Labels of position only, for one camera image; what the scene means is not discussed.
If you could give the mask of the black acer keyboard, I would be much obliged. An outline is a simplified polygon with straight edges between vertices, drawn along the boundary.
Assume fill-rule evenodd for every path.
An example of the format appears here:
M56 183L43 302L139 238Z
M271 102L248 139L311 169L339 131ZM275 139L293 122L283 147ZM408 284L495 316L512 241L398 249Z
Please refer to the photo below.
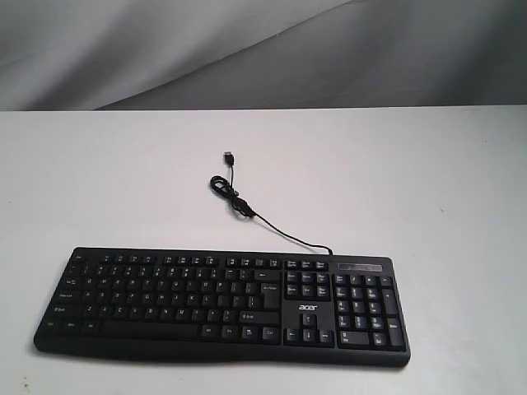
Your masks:
M123 360L411 358L390 259L301 253L76 248L34 344Z

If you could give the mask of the grey backdrop cloth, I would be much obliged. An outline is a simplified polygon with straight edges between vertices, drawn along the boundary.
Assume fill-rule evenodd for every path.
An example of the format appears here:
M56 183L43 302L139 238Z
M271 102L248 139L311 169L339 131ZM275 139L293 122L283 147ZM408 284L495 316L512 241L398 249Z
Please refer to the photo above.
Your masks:
M523 1L4 1L4 110L526 101Z

